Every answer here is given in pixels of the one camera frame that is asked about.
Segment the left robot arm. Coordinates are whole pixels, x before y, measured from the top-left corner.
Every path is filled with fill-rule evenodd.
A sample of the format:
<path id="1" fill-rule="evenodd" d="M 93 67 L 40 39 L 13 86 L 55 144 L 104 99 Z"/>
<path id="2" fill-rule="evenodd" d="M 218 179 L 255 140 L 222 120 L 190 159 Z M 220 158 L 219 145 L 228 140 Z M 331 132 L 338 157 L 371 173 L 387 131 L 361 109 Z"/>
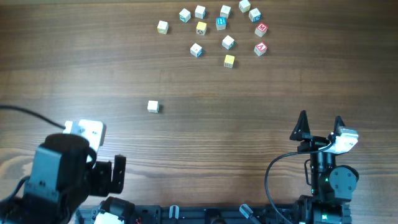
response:
<path id="1" fill-rule="evenodd" d="M 98 162 L 89 142 L 51 134 L 37 148 L 32 172 L 1 200 L 1 223 L 68 223 L 88 196 L 105 197 L 95 223 L 132 223 L 135 206 L 114 194 L 124 187 L 126 157 Z"/>

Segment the green block letter N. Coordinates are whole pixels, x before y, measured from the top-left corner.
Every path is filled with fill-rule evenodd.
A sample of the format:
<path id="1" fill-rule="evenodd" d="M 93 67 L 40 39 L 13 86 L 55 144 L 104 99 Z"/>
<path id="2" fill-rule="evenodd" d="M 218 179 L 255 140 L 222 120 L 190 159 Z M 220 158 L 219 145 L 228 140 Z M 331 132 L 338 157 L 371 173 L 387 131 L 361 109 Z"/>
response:
<path id="1" fill-rule="evenodd" d="M 228 18 L 231 12 L 231 7 L 227 5 L 222 5 L 220 10 L 220 16 L 224 18 Z"/>

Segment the blue block number 2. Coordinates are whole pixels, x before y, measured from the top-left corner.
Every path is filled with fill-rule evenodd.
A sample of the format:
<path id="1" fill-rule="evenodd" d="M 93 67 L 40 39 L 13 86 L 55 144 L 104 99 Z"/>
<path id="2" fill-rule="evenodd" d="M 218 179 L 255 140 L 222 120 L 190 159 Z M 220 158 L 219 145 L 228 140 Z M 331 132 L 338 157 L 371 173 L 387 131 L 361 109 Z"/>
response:
<path id="1" fill-rule="evenodd" d="M 191 48 L 190 48 L 190 53 L 194 57 L 199 57 L 203 53 L 203 47 L 198 45 L 197 43 L 194 43 Z"/>

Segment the yellow-sided white block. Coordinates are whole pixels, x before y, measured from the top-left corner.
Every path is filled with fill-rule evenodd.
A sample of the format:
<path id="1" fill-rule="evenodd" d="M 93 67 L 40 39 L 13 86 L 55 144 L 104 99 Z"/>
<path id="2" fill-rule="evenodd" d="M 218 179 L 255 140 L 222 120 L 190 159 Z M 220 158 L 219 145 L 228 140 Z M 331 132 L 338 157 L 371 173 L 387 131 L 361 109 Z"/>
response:
<path id="1" fill-rule="evenodd" d="M 251 8 L 251 3 L 248 0 L 240 0 L 239 2 L 239 10 L 242 13 L 248 12 L 248 10 L 250 10 Z"/>

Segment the green-edged white block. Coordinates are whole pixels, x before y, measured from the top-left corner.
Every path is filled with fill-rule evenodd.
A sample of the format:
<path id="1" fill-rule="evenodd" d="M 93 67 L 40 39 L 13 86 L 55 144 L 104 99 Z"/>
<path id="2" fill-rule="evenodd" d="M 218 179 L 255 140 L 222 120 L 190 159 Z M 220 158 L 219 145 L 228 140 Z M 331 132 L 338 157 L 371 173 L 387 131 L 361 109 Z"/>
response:
<path id="1" fill-rule="evenodd" d="M 179 18 L 182 22 L 187 23 L 191 19 L 191 12 L 188 9 L 183 8 L 179 12 Z"/>

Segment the yellow top picture block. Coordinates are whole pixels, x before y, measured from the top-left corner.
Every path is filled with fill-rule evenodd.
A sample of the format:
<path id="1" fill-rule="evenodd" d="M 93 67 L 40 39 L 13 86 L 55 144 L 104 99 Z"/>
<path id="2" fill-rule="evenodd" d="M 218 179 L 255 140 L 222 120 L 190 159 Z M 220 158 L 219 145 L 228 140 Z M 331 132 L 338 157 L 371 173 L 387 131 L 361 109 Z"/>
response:
<path id="1" fill-rule="evenodd" d="M 197 34 L 205 35 L 206 28 L 207 28 L 207 24 L 205 22 L 198 22 L 197 27 L 196 27 Z"/>

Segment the blue-sided white block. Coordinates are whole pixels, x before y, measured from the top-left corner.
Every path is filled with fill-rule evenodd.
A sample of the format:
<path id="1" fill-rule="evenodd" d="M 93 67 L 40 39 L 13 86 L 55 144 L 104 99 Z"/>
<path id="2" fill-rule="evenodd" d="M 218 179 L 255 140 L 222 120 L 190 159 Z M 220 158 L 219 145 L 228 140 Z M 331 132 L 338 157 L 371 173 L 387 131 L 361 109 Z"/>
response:
<path id="1" fill-rule="evenodd" d="M 206 14 L 206 8 L 204 6 L 198 5 L 195 9 L 195 17 L 199 19 L 204 19 Z"/>

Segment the red block letter M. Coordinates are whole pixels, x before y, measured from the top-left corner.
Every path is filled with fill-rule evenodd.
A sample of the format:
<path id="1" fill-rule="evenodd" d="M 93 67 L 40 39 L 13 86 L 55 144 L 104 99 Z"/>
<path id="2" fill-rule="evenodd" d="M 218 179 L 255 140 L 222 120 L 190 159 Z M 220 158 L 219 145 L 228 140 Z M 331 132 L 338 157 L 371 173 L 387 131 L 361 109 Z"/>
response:
<path id="1" fill-rule="evenodd" d="M 254 31 L 254 33 L 255 33 L 257 36 L 262 37 L 262 36 L 265 35 L 265 33 L 267 32 L 267 30 L 268 30 L 268 25 L 265 24 L 265 23 L 263 23 L 263 22 L 260 22 L 260 23 L 258 23 L 258 25 L 257 25 L 257 27 L 256 27 L 256 29 L 255 29 L 255 31 Z"/>

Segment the yellow top letter block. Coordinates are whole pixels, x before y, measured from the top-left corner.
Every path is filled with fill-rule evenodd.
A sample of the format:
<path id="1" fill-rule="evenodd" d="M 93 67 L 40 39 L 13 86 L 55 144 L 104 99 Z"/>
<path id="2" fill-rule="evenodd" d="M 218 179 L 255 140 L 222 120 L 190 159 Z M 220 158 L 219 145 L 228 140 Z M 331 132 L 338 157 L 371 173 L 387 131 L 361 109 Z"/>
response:
<path id="1" fill-rule="evenodd" d="M 224 59 L 224 66 L 228 68 L 233 68 L 235 56 L 226 55 Z"/>

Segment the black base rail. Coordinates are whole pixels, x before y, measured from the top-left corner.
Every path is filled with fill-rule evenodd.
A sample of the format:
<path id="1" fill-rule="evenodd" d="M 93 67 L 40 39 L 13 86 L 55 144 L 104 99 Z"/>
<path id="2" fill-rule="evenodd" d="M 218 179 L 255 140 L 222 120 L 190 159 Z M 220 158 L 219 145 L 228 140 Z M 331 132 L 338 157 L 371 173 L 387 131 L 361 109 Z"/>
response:
<path id="1" fill-rule="evenodd" d="M 276 214 L 270 205 L 251 207 L 252 217 L 245 217 L 238 207 L 179 207 L 178 218 L 169 213 L 169 207 L 158 205 L 137 205 L 131 223 L 352 223 L 351 210 L 348 205 L 342 211 L 315 210 L 311 215 L 294 212 L 293 205 L 282 204 Z"/>

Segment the red block letter A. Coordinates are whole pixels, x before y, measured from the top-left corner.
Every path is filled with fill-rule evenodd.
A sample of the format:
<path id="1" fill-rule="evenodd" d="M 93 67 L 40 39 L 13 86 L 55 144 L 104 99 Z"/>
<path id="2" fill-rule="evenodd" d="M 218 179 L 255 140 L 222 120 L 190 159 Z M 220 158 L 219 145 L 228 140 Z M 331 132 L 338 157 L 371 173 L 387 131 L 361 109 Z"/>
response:
<path id="1" fill-rule="evenodd" d="M 260 42 L 254 47 L 254 52 L 257 56 L 264 55 L 267 52 L 267 45 L 264 42 Z"/>

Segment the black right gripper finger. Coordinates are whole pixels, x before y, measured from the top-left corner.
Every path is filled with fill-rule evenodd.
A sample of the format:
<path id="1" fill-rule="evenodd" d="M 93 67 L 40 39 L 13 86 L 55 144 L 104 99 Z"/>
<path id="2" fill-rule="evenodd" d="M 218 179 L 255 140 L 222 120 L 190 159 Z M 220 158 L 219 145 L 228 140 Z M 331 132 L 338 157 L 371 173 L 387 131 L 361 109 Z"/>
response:
<path id="1" fill-rule="evenodd" d="M 307 112 L 305 110 L 300 112 L 296 126 L 294 127 L 289 139 L 293 141 L 304 141 L 310 139 L 310 127 L 308 124 Z"/>
<path id="2" fill-rule="evenodd" d="M 341 116 L 337 116 L 335 118 L 335 123 L 334 123 L 334 133 L 338 133 L 340 131 L 340 127 L 345 127 L 345 124 L 343 122 L 343 119 L 341 118 Z"/>

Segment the yellow-edged block letter L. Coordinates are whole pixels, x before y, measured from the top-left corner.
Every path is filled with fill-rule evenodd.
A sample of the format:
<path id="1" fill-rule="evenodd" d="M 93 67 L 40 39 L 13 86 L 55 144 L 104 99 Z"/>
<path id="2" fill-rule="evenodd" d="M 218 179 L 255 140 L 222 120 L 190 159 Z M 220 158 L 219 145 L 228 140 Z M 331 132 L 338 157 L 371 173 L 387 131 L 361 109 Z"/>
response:
<path id="1" fill-rule="evenodd" d="M 169 23 L 166 21 L 159 21 L 157 26 L 157 31 L 160 34 L 167 34 L 169 29 Z"/>

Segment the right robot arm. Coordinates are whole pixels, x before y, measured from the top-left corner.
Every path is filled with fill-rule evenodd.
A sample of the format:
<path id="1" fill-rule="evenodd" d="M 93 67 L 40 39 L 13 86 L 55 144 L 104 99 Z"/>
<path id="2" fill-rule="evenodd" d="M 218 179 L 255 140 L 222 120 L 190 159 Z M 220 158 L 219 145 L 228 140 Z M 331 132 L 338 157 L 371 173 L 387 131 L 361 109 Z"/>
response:
<path id="1" fill-rule="evenodd" d="M 338 166 L 336 156 L 349 152 L 358 143 L 356 130 L 335 118 L 334 130 L 328 137 L 310 134 L 306 111 L 301 111 L 290 139 L 299 141 L 298 152 L 308 152 L 310 170 L 305 171 L 311 196 L 302 195 L 292 212 L 294 223 L 349 224 L 349 203 L 356 189 L 359 173 L 347 165 Z"/>

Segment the blue letter block far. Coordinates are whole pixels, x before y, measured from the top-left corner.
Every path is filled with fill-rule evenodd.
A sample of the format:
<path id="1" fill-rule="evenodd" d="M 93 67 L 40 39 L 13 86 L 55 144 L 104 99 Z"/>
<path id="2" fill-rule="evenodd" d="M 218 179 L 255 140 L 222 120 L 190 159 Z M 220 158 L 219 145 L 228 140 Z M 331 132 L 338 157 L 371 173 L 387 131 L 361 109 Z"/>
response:
<path id="1" fill-rule="evenodd" d="M 249 19 L 251 22 L 257 22 L 261 18 L 261 12 L 258 8 L 251 9 L 249 11 Z"/>

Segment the blue top block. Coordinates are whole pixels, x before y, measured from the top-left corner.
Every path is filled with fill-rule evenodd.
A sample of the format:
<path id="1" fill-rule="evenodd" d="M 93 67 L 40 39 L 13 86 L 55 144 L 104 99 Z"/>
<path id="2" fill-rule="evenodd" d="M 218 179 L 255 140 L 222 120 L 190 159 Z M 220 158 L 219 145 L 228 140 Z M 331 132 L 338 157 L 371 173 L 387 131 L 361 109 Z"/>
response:
<path id="1" fill-rule="evenodd" d="M 226 19 L 224 17 L 216 18 L 216 29 L 225 30 L 226 29 Z"/>

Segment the green block letter A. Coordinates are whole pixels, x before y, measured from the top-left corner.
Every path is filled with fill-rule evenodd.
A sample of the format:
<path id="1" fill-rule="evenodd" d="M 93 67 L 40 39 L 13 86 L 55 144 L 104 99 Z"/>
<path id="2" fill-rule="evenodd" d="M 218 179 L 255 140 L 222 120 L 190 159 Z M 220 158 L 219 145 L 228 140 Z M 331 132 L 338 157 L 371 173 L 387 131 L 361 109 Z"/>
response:
<path id="1" fill-rule="evenodd" d="M 235 43 L 234 39 L 231 36 L 229 36 L 229 35 L 227 35 L 222 40 L 222 46 L 224 48 L 226 48 L 227 50 L 230 50 L 234 46 L 234 43 Z"/>

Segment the white block letter O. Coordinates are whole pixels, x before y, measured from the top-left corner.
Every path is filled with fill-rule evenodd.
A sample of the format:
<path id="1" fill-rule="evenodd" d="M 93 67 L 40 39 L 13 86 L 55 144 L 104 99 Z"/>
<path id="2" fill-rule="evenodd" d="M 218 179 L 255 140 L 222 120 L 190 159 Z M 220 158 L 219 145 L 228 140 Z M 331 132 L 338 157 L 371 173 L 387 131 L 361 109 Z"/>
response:
<path id="1" fill-rule="evenodd" d="M 159 102 L 158 101 L 148 101 L 147 110 L 150 113 L 158 113 L 159 112 Z"/>

